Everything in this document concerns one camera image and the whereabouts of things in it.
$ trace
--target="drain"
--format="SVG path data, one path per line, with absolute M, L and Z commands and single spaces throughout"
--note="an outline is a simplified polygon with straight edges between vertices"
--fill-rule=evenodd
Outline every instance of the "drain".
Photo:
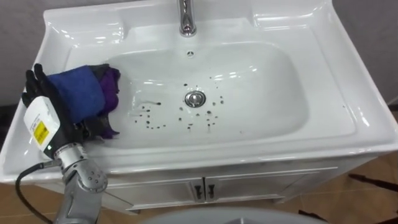
M 206 96 L 201 91 L 191 91 L 185 95 L 185 103 L 192 108 L 200 107 L 205 102 Z

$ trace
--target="gray wall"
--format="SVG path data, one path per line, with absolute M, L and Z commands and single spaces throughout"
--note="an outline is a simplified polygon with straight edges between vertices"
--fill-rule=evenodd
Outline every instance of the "gray wall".
M 24 72 L 32 66 L 42 41 L 44 10 L 123 1 L 127 0 L 0 1 L 0 105 L 16 103 L 20 97 Z M 394 101 L 398 0 L 334 0 L 334 5 L 384 99 Z

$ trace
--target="white ceramic sink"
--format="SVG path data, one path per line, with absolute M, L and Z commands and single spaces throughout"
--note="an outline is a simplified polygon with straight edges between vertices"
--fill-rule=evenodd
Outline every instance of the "white ceramic sink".
M 398 148 L 397 125 L 331 0 L 199 0 L 194 11 L 191 38 L 178 32 L 176 0 L 45 12 L 36 62 L 47 74 L 99 63 L 121 71 L 109 115 L 121 134 L 86 144 L 106 172 Z M 184 103 L 193 90 L 206 95 L 199 108 Z M 3 182 L 44 159 L 24 112 L 20 103 L 0 154 Z

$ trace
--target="cloth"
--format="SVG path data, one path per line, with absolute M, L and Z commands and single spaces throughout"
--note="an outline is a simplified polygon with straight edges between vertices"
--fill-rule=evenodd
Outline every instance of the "cloth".
M 49 75 L 49 80 L 68 106 L 73 123 L 96 116 L 104 109 L 103 90 L 89 66 Z

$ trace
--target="chrome faucet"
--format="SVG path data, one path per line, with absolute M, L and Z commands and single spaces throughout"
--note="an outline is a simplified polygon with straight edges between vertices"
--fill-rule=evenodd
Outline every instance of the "chrome faucet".
M 180 12 L 180 33 L 183 37 L 193 37 L 197 27 L 193 18 L 193 0 L 177 0 Z

